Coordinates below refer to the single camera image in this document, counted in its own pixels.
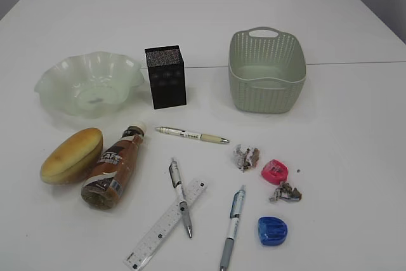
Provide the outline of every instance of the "ruler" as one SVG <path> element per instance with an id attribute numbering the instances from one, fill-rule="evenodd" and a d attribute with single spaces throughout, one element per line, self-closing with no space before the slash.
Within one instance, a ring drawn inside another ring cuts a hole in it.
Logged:
<path id="1" fill-rule="evenodd" d="M 200 179 L 193 179 L 185 188 L 188 206 L 191 206 L 198 196 L 206 189 L 206 183 Z M 148 233 L 130 252 L 124 263 L 131 269 L 140 271 L 150 261 L 166 237 L 178 224 L 182 215 L 179 211 L 179 200 L 176 199 L 169 209 L 159 218 Z"/>

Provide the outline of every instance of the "pencil sharpener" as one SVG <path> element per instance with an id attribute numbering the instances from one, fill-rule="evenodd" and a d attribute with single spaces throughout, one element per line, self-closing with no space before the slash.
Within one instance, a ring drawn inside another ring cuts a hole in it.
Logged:
<path id="1" fill-rule="evenodd" d="M 258 235 L 264 246 L 278 246 L 287 235 L 287 225 L 276 217 L 261 217 L 258 220 Z"/>
<path id="2" fill-rule="evenodd" d="M 278 160 L 271 160 L 266 163 L 261 175 L 266 181 L 274 185 L 280 185 L 280 182 L 286 181 L 288 173 L 289 171 L 285 164 Z"/>
<path id="3" fill-rule="evenodd" d="M 186 105 L 185 64 L 179 46 L 145 49 L 154 109 Z"/>

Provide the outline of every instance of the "ballpoint pen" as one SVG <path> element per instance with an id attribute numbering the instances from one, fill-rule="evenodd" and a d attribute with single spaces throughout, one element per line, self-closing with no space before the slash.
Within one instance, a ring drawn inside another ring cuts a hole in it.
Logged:
<path id="1" fill-rule="evenodd" d="M 180 180 L 178 163 L 172 158 L 169 166 L 169 174 L 171 174 L 172 185 L 178 193 L 179 210 L 182 214 L 183 225 L 188 233 L 189 238 L 192 238 L 192 221 L 189 215 L 188 203 L 186 201 L 185 191 L 183 190 L 182 181 Z"/>
<path id="2" fill-rule="evenodd" d="M 177 128 L 162 126 L 162 127 L 155 127 L 155 130 L 159 131 L 160 133 L 167 133 L 169 135 L 182 136 L 183 138 L 201 140 L 201 141 L 206 141 L 206 142 L 230 143 L 230 141 L 228 141 L 227 139 L 224 139 L 220 136 L 205 135 L 204 133 L 194 133 L 191 131 L 186 131 L 186 130 L 177 129 Z"/>
<path id="3" fill-rule="evenodd" d="M 220 271 L 226 271 L 230 263 L 231 253 L 233 252 L 234 240 L 237 236 L 237 229 L 239 227 L 240 216 L 242 212 L 242 204 L 246 196 L 246 186 L 242 185 L 240 190 L 235 193 L 233 206 L 230 213 L 230 226 L 228 228 L 228 235 L 224 245 L 223 255 L 221 256 Z"/>

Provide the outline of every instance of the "crumpled paper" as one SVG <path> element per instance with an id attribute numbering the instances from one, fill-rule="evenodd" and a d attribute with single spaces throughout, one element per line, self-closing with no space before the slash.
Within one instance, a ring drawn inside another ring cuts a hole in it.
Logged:
<path id="1" fill-rule="evenodd" d="M 259 160 L 259 149 L 255 147 L 243 147 L 238 144 L 234 148 L 234 163 L 244 172 L 247 169 L 255 168 Z"/>

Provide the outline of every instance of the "black pencil holder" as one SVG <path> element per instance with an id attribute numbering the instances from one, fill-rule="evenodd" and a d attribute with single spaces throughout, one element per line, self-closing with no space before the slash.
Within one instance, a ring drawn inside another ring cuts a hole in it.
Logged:
<path id="1" fill-rule="evenodd" d="M 154 109 L 186 105 L 185 64 L 179 46 L 145 49 Z"/>

